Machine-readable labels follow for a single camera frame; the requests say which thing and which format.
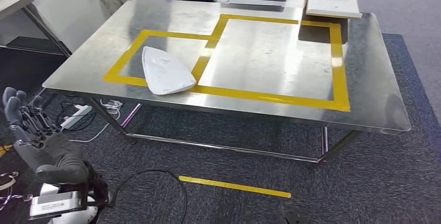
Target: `dark carpet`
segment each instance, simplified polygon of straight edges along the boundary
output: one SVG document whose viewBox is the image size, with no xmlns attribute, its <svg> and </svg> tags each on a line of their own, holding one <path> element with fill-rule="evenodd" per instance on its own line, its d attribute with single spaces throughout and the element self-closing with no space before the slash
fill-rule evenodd
<svg viewBox="0 0 441 224">
<path fill-rule="evenodd" d="M 111 189 L 133 172 L 160 168 L 177 175 L 292 193 L 291 199 L 284 199 L 185 183 L 187 223 L 280 222 L 281 212 L 291 209 L 324 223 L 440 223 L 439 124 L 403 38 L 384 34 L 384 40 L 413 130 L 400 136 L 364 134 L 317 170 L 294 161 L 155 141 L 140 140 L 129 145 L 110 128 L 95 141 L 80 145 Z M 47 112 L 57 115 L 60 102 L 66 100 L 81 101 L 59 96 Z M 131 107 L 126 104 L 123 115 Z M 87 140 L 104 124 L 98 117 L 88 129 L 69 136 Z M 319 130 L 313 127 L 150 106 L 139 111 L 129 129 L 300 155 L 318 155 L 320 148 Z M 331 142 L 343 134 L 344 131 L 330 130 Z M 0 159 L 0 167 L 21 172 L 15 192 L 37 192 L 38 184 L 17 154 L 7 153 Z M 166 175 L 144 174 L 123 187 L 116 208 L 106 209 L 100 223 L 177 223 L 182 208 L 183 194 L 176 181 Z M 27 213 L 26 203 L 10 204 L 0 213 L 0 219 L 2 223 L 22 223 Z"/>
</svg>

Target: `white box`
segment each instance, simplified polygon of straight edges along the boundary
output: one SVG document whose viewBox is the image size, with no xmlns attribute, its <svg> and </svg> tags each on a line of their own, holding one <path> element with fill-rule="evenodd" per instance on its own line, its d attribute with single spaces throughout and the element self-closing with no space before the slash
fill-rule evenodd
<svg viewBox="0 0 441 224">
<path fill-rule="evenodd" d="M 308 0 L 306 14 L 333 18 L 361 18 L 357 0 Z"/>
</svg>

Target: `yellow tape strip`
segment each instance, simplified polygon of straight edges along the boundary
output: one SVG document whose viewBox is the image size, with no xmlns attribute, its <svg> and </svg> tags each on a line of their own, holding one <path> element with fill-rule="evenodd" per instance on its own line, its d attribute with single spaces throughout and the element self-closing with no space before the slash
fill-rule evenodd
<svg viewBox="0 0 441 224">
<path fill-rule="evenodd" d="M 2 157 L 4 154 L 6 154 L 6 152 L 9 151 L 11 148 L 12 148 L 12 145 L 0 146 L 0 157 Z"/>
<path fill-rule="evenodd" d="M 307 107 L 330 109 L 330 110 L 341 110 L 334 101 L 324 100 L 324 99 L 302 98 L 302 97 L 285 96 L 285 95 L 270 94 L 270 93 L 259 93 L 255 91 L 235 90 L 235 89 L 201 86 L 201 85 L 193 87 L 192 89 L 190 89 L 190 91 L 194 93 L 204 93 L 204 94 L 210 94 L 216 96 L 259 100 L 259 101 L 273 102 L 273 103 L 294 104 L 296 106 L 307 106 Z"/>
<path fill-rule="evenodd" d="M 196 64 L 194 65 L 193 70 L 191 71 L 191 74 L 193 74 L 194 79 L 196 79 L 196 82 L 199 82 L 199 80 L 201 79 L 202 74 L 204 73 L 204 70 L 208 64 L 208 61 L 211 58 L 211 54 L 213 53 L 213 50 L 216 48 L 216 45 L 219 42 L 222 33 L 224 32 L 225 26 L 227 25 L 227 21 L 228 21 L 227 17 L 223 15 L 219 17 L 219 21 L 217 22 L 211 34 L 212 39 L 208 40 L 207 44 L 205 45 L 205 52 L 209 53 L 210 55 L 200 56 L 198 61 L 196 61 Z"/>
<path fill-rule="evenodd" d="M 245 16 L 245 15 L 223 15 L 223 16 L 231 20 L 252 20 L 252 21 L 263 21 L 263 22 L 285 23 L 285 24 L 299 23 L 298 20 L 289 20 L 289 19 L 255 17 L 255 16 Z"/>
<path fill-rule="evenodd" d="M 217 187 L 221 187 L 221 188 L 237 189 L 237 190 L 248 191 L 248 192 L 253 192 L 253 193 L 268 194 L 268 195 L 273 195 L 273 196 L 278 196 L 278 197 L 291 198 L 291 193 L 272 190 L 272 189 L 263 189 L 263 188 L 245 186 L 245 185 L 240 185 L 240 184 L 206 180 L 206 179 L 193 178 L 193 177 L 187 177 L 187 176 L 179 176 L 179 179 L 181 181 L 210 185 L 210 186 L 217 186 Z"/>
<path fill-rule="evenodd" d="M 302 20 L 300 22 L 300 25 L 308 25 L 311 27 L 321 27 L 321 28 L 330 28 L 332 23 L 328 22 L 319 22 L 319 21 L 308 21 L 308 20 Z"/>
<path fill-rule="evenodd" d="M 120 59 L 114 64 L 114 66 L 105 74 L 104 76 L 105 81 L 122 83 L 127 85 L 136 85 L 136 86 L 144 86 L 144 87 L 147 86 L 147 83 L 143 77 L 124 76 L 124 75 L 119 75 L 119 73 L 124 68 L 125 64 L 134 55 L 137 49 L 140 48 L 142 43 L 150 35 L 159 36 L 159 37 L 176 37 L 176 38 L 207 40 L 205 49 L 192 70 L 193 76 L 197 81 L 199 81 L 210 60 L 211 54 L 213 53 L 217 43 L 221 38 L 221 35 L 229 19 L 287 23 L 287 24 L 299 23 L 297 20 L 289 20 L 289 19 L 277 19 L 277 18 L 241 16 L 241 15 L 220 15 L 219 21 L 217 22 L 211 35 L 164 32 L 164 31 L 156 31 L 156 30 L 142 30 L 141 33 L 135 38 L 129 49 L 126 50 L 126 52 L 120 57 Z M 346 112 L 350 111 L 349 98 L 348 98 L 347 86 L 346 86 L 346 76 L 345 76 L 345 70 L 343 64 L 343 48 L 342 48 L 340 25 L 334 23 L 316 22 L 316 21 L 301 21 L 301 25 L 326 27 L 330 29 L 329 31 L 330 31 L 331 53 L 332 53 L 332 83 L 333 83 L 333 93 L 334 93 L 333 101 L 259 93 L 255 91 L 242 91 L 242 90 L 234 90 L 227 88 L 208 87 L 208 86 L 195 86 L 189 91 L 194 93 L 203 93 L 203 94 L 210 94 L 210 95 L 217 95 L 224 97 L 259 100 L 259 101 L 267 101 L 274 103 L 285 103 L 285 104 L 293 104 L 298 106 L 306 106 L 306 107 L 314 107 L 314 108 L 322 108 L 322 109 L 338 110 L 338 111 L 346 111 Z"/>
<path fill-rule="evenodd" d="M 156 37 L 171 37 L 171 38 L 190 38 L 190 39 L 217 39 L 211 35 L 203 35 L 203 34 L 193 34 L 193 33 L 176 33 L 176 32 L 165 32 L 165 31 L 157 31 L 157 30 L 143 30 L 148 36 L 156 36 Z"/>
<path fill-rule="evenodd" d="M 119 74 L 119 72 L 124 68 L 125 64 L 130 60 L 130 58 L 132 58 L 132 56 L 140 48 L 147 37 L 148 31 L 142 30 L 132 42 L 132 44 L 128 47 L 128 49 L 123 53 L 123 55 L 121 55 L 121 57 L 104 75 L 104 81 L 112 81 L 113 78 Z"/>
<path fill-rule="evenodd" d="M 331 24 L 329 27 L 332 57 L 332 86 L 334 101 L 340 105 L 341 111 L 350 111 L 349 95 L 346 85 L 346 72 L 343 63 L 343 47 L 340 24 Z"/>
</svg>

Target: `robotic hand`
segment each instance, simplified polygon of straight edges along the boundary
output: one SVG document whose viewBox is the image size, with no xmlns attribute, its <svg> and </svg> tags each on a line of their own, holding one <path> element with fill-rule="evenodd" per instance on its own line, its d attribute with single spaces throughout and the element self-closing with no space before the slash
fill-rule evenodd
<svg viewBox="0 0 441 224">
<path fill-rule="evenodd" d="M 6 120 L 17 141 L 14 148 L 37 178 L 53 185 L 81 184 L 88 168 L 81 149 L 52 124 L 42 110 L 40 96 L 26 105 L 26 93 L 8 87 L 3 93 Z"/>
<path fill-rule="evenodd" d="M 52 223 L 79 223 L 82 217 L 88 223 L 98 207 L 109 206 L 107 184 L 83 160 L 81 149 L 51 122 L 42 109 L 42 97 L 36 96 L 29 104 L 26 97 L 25 92 L 8 87 L 2 100 L 17 140 L 14 148 L 44 183 L 40 196 L 32 199 L 30 219 L 57 216 Z"/>
</svg>

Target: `table surface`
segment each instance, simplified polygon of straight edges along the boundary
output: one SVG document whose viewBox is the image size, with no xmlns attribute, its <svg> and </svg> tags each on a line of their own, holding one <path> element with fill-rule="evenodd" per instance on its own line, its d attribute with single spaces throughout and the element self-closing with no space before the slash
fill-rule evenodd
<svg viewBox="0 0 441 224">
<path fill-rule="evenodd" d="M 104 75 L 142 30 L 211 35 L 220 15 L 331 22 L 341 26 L 350 111 L 182 92 L 159 96 L 147 87 L 105 81 Z M 150 36 L 140 40 L 120 75 L 143 81 L 142 46 L 176 55 L 189 70 L 211 56 L 198 85 L 333 100 L 335 67 L 330 30 L 291 23 L 229 19 L 215 48 L 203 39 Z M 308 17 L 302 8 L 130 0 L 44 84 L 58 92 L 215 113 L 265 115 L 298 123 L 399 134 L 411 129 L 391 61 L 373 14 L 359 20 Z"/>
<path fill-rule="evenodd" d="M 0 0 L 0 20 L 27 6 L 34 0 Z"/>
</svg>

